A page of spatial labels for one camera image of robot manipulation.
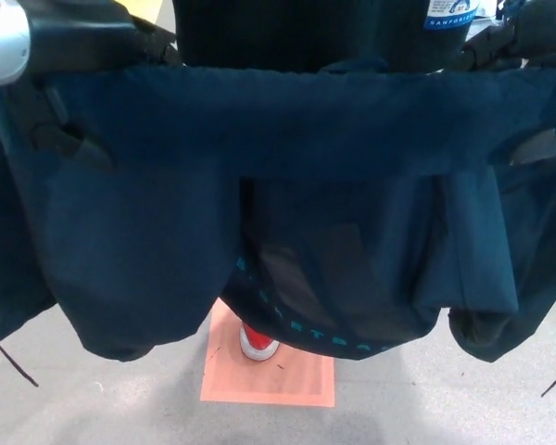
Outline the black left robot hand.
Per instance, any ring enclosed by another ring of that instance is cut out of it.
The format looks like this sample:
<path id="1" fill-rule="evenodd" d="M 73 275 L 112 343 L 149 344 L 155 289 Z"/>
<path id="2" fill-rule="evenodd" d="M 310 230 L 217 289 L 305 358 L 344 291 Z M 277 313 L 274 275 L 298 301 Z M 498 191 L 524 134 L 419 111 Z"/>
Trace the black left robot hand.
<path id="1" fill-rule="evenodd" d="M 24 1 L 30 25 L 30 60 L 10 87 L 19 129 L 35 150 L 49 149 L 97 170 L 110 171 L 110 152 L 75 123 L 56 87 L 54 73 L 98 72 L 180 62 L 175 35 L 107 1 Z"/>

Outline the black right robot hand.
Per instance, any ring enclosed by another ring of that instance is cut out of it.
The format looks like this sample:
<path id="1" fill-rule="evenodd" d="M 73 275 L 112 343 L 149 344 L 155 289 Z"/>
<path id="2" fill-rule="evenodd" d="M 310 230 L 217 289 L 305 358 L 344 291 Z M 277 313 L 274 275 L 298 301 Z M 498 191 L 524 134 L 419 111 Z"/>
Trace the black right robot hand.
<path id="1" fill-rule="evenodd" d="M 556 0 L 505 1 L 501 20 L 470 38 L 451 68 L 458 71 L 556 68 Z M 556 126 L 512 152 L 511 164 L 556 157 Z"/>

